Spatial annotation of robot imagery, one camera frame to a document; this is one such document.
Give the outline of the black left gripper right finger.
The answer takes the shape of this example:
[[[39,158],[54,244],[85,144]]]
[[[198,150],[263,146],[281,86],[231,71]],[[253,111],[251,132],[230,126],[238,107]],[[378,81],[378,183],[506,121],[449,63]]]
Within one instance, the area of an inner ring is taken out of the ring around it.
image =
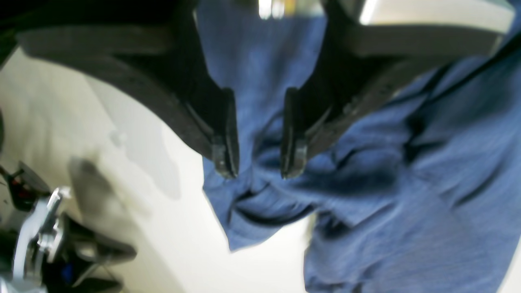
[[[315,68],[285,95],[281,176],[296,178],[360,118],[434,68],[491,55],[509,32],[507,0],[322,0]]]

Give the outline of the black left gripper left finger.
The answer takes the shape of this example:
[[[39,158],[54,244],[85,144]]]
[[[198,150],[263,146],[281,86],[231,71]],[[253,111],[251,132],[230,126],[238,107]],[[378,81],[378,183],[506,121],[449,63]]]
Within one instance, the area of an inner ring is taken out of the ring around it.
[[[28,56],[119,89],[152,111],[218,174],[239,172],[233,91],[208,70],[196,0],[49,0],[24,17]]]

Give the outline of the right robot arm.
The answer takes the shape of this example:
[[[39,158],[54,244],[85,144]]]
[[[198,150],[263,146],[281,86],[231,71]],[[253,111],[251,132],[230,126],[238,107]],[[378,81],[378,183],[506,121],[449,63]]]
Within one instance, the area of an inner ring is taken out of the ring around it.
[[[2,293],[120,293],[117,278],[94,278],[100,267],[132,261],[132,245],[87,228],[61,210],[69,187],[50,190],[30,168],[10,173],[1,183],[25,218],[18,232],[1,230]]]

